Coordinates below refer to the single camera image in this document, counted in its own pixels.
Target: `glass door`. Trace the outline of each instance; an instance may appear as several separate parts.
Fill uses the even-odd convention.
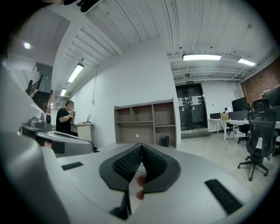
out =
[[[181,130],[207,128],[206,107],[200,84],[176,87]]]

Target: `fluorescent light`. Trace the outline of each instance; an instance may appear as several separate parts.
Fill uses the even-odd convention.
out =
[[[68,82],[73,82],[79,72],[83,69],[83,65],[78,63],[72,74],[70,75]]]
[[[30,48],[30,44],[29,44],[29,43],[24,43],[24,47],[25,47],[26,49],[29,49],[29,48]]]
[[[64,96],[65,93],[66,93],[66,89],[63,88],[60,95]]]
[[[239,59],[238,62],[239,62],[239,63],[246,64],[246,65],[251,65],[251,66],[254,66],[254,65],[256,64],[256,63],[253,63],[253,62],[244,60],[244,59]]]
[[[192,60],[220,60],[221,55],[218,54],[183,54],[183,61]]]

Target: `cable on floor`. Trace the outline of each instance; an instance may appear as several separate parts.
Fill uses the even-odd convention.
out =
[[[248,178],[247,178],[247,175],[246,175],[245,173],[242,173],[242,172],[241,172],[241,171],[237,168],[237,164],[236,164],[235,160],[233,159],[233,157],[232,157],[232,155],[231,155],[231,152],[229,151],[229,148],[228,148],[228,143],[227,143],[227,139],[226,139],[226,145],[227,145],[227,150],[228,150],[228,153],[229,153],[229,155],[231,156],[231,159],[232,159],[232,161],[234,162],[234,164],[235,164],[235,166],[236,166],[237,171],[246,177],[246,182],[247,182],[248,188],[250,189],[250,185],[249,185],[249,183],[248,183]]]

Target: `door frame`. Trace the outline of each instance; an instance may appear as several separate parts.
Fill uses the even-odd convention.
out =
[[[190,86],[197,86],[197,85],[199,85],[199,86],[200,86],[200,89],[201,89],[202,98],[203,98],[203,105],[204,105],[204,108],[205,108],[205,121],[206,121],[206,128],[208,129],[207,108],[206,108],[205,97],[204,97],[204,93],[203,93],[203,89],[202,89],[202,85],[201,85],[201,83],[178,85],[178,86],[175,86],[175,88],[176,88],[176,87],[190,87]]]

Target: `white label on chair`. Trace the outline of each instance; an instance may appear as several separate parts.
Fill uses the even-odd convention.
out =
[[[262,149],[262,147],[263,147],[263,138],[260,137],[259,140],[258,140],[256,148],[257,149]]]

